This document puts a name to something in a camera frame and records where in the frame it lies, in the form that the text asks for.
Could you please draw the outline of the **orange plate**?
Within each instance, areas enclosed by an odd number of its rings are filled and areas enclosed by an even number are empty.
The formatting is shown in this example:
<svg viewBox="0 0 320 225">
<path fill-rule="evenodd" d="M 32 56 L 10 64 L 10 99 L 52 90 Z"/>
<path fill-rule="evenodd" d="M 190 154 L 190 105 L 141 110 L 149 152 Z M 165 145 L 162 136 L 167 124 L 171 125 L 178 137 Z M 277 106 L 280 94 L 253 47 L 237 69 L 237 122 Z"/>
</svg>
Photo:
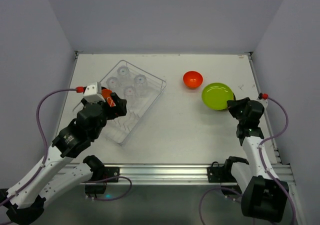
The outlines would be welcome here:
<svg viewBox="0 0 320 225">
<path fill-rule="evenodd" d="M 106 87 L 101 88 L 101 95 L 104 98 L 105 102 L 108 104 L 109 107 L 115 107 L 116 104 L 112 98 L 112 94 L 114 92 Z"/>
</svg>

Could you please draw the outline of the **clear cup front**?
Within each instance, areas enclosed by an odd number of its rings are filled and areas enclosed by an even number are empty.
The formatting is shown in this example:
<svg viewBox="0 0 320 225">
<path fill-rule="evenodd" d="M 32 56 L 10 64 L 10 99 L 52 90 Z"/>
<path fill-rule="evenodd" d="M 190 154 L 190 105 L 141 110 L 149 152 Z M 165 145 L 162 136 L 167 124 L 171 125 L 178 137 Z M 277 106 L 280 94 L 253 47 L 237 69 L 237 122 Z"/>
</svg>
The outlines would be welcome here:
<svg viewBox="0 0 320 225">
<path fill-rule="evenodd" d="M 127 100 L 127 103 L 133 104 L 136 101 L 137 94 L 134 86 L 126 86 L 123 89 L 124 98 Z"/>
</svg>

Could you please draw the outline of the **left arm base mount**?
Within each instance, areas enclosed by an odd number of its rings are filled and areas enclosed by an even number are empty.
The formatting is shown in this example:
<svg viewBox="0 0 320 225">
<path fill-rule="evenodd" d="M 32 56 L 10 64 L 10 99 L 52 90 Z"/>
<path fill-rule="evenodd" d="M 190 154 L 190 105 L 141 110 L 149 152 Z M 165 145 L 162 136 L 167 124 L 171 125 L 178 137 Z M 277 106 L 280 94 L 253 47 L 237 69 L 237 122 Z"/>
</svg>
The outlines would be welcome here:
<svg viewBox="0 0 320 225">
<path fill-rule="evenodd" d="M 120 174 L 120 168 L 117 166 L 105 166 L 103 169 L 100 169 L 98 172 L 94 172 L 90 178 L 90 183 L 85 183 L 84 193 L 88 196 L 102 195 L 107 189 L 107 181 L 102 183 L 95 183 L 95 181 L 100 181 L 108 179 L 111 177 L 116 177 Z"/>
</svg>

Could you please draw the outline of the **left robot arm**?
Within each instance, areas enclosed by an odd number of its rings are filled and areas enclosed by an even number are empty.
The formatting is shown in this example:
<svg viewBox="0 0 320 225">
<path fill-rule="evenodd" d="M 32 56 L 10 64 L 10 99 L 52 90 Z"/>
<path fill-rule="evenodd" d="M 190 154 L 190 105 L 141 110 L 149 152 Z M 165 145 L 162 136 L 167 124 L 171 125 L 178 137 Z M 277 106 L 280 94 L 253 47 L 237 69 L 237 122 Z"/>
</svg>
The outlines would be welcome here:
<svg viewBox="0 0 320 225">
<path fill-rule="evenodd" d="M 45 208 L 81 183 L 103 183 L 104 164 L 95 156 L 87 156 L 72 171 L 56 178 L 56 174 L 86 150 L 101 134 L 108 120 L 127 114 L 127 101 L 112 92 L 109 99 L 98 94 L 93 101 L 83 98 L 84 105 L 76 117 L 46 146 L 43 158 L 10 188 L 0 190 L 0 204 L 10 223 L 30 225 Z"/>
</svg>

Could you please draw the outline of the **orange bowl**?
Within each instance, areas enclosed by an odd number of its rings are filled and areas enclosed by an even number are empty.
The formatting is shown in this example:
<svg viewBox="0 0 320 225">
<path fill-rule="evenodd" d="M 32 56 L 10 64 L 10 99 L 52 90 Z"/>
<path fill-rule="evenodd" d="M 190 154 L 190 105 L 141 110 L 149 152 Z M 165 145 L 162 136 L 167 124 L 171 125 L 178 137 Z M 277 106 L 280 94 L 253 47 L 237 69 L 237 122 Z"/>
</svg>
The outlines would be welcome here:
<svg viewBox="0 0 320 225">
<path fill-rule="evenodd" d="M 184 85 L 189 89 L 199 88 L 204 79 L 203 76 L 197 71 L 187 71 L 182 77 Z"/>
</svg>

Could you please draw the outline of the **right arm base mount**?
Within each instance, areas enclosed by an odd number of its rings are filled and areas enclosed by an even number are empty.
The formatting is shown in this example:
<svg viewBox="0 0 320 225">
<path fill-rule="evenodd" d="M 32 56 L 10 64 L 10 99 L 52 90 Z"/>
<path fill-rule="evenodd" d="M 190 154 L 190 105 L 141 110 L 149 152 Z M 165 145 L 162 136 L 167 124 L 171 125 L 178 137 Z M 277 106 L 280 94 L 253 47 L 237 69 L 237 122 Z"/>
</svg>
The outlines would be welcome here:
<svg viewBox="0 0 320 225">
<path fill-rule="evenodd" d="M 213 161 L 209 167 L 206 168 L 207 179 L 209 183 L 218 184 L 235 184 L 234 188 L 237 192 L 241 193 L 236 179 L 231 175 L 231 169 L 227 159 L 224 164 Z"/>
</svg>

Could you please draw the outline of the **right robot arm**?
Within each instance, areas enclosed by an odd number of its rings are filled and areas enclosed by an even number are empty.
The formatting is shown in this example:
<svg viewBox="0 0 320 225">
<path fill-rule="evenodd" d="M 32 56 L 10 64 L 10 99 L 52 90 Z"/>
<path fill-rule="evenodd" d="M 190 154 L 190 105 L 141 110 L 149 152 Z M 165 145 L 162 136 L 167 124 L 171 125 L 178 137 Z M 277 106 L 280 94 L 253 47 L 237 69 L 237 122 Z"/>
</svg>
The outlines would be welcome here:
<svg viewBox="0 0 320 225">
<path fill-rule="evenodd" d="M 267 104 L 264 95 L 257 100 L 246 97 L 227 101 L 229 113 L 238 121 L 236 136 L 246 154 L 245 160 L 232 163 L 230 173 L 242 191 L 242 214 L 279 223 L 288 201 L 289 186 L 280 181 L 264 146 L 267 139 L 259 124 Z"/>
</svg>

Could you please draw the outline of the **green plate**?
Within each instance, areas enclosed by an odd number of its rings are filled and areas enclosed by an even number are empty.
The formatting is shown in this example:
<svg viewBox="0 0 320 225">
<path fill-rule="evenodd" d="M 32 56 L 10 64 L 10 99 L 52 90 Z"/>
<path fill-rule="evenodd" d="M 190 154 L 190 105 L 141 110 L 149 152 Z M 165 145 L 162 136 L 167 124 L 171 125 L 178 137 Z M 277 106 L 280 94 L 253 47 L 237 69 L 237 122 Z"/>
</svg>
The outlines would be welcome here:
<svg viewBox="0 0 320 225">
<path fill-rule="evenodd" d="M 226 84 L 213 82 L 202 90 L 201 99 L 208 108 L 222 111 L 228 108 L 227 101 L 235 100 L 235 95 Z"/>
</svg>

